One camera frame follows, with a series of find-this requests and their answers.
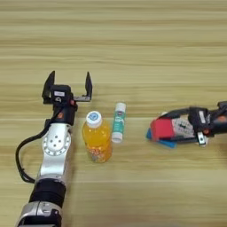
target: black cable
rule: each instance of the black cable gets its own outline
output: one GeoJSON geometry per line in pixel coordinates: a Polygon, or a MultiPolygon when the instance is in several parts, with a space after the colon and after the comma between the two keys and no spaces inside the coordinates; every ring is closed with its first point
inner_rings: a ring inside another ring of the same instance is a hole
{"type": "Polygon", "coordinates": [[[29,176],[23,167],[21,167],[21,164],[20,164],[20,149],[32,142],[32,141],[35,141],[36,139],[39,139],[39,138],[42,138],[48,131],[50,125],[54,122],[54,120],[57,118],[57,116],[59,115],[59,113],[62,111],[63,107],[60,108],[53,116],[52,118],[49,120],[49,122],[46,124],[46,126],[44,127],[44,129],[37,135],[35,136],[32,136],[32,137],[29,137],[29,138],[26,138],[25,140],[23,140],[19,146],[17,147],[17,150],[16,150],[16,153],[15,153],[15,158],[16,158],[16,164],[17,164],[17,168],[18,168],[18,171],[20,173],[20,177],[22,178],[23,181],[27,182],[27,183],[31,183],[33,184],[35,182],[35,179],[32,178],[31,176],[29,176]]]}

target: bottle label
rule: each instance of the bottle label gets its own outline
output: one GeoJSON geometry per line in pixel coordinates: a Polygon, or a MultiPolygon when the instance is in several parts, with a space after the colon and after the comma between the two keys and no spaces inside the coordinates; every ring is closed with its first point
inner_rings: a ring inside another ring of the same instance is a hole
{"type": "Polygon", "coordinates": [[[105,162],[112,154],[112,145],[108,143],[105,148],[102,147],[88,147],[90,157],[95,162],[105,162]]]}
{"type": "Polygon", "coordinates": [[[123,111],[116,111],[114,114],[113,132],[120,132],[123,134],[124,131],[124,118],[125,113],[123,111]]]}

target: red block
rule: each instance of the red block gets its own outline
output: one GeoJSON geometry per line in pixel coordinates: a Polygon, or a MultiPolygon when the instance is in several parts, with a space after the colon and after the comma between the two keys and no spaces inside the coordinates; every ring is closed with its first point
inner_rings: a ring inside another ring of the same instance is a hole
{"type": "Polygon", "coordinates": [[[153,140],[160,140],[162,138],[175,136],[171,119],[163,118],[152,121],[151,130],[153,133],[153,140]]]}

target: juice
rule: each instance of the juice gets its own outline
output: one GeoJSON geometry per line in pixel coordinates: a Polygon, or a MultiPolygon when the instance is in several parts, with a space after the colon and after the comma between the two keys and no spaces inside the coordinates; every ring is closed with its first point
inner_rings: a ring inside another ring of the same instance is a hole
{"type": "Polygon", "coordinates": [[[82,127],[82,136],[89,156],[95,162],[105,162],[112,155],[111,129],[107,120],[97,111],[88,113],[82,127]]]}

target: wooden table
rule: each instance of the wooden table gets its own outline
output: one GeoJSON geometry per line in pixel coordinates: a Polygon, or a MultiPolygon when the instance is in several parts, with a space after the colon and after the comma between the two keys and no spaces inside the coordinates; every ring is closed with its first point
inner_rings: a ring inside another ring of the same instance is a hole
{"type": "MultiPolygon", "coordinates": [[[[14,152],[43,128],[51,107],[43,83],[94,91],[74,126],[75,166],[64,207],[66,227],[227,226],[227,139],[170,150],[145,139],[161,112],[227,99],[227,2],[222,0],[0,1],[0,226],[16,223],[33,185],[20,180],[14,152]],[[105,164],[82,141],[86,113],[113,120],[127,104],[123,143],[105,164]]],[[[41,141],[22,158],[35,176],[41,141]]]]}

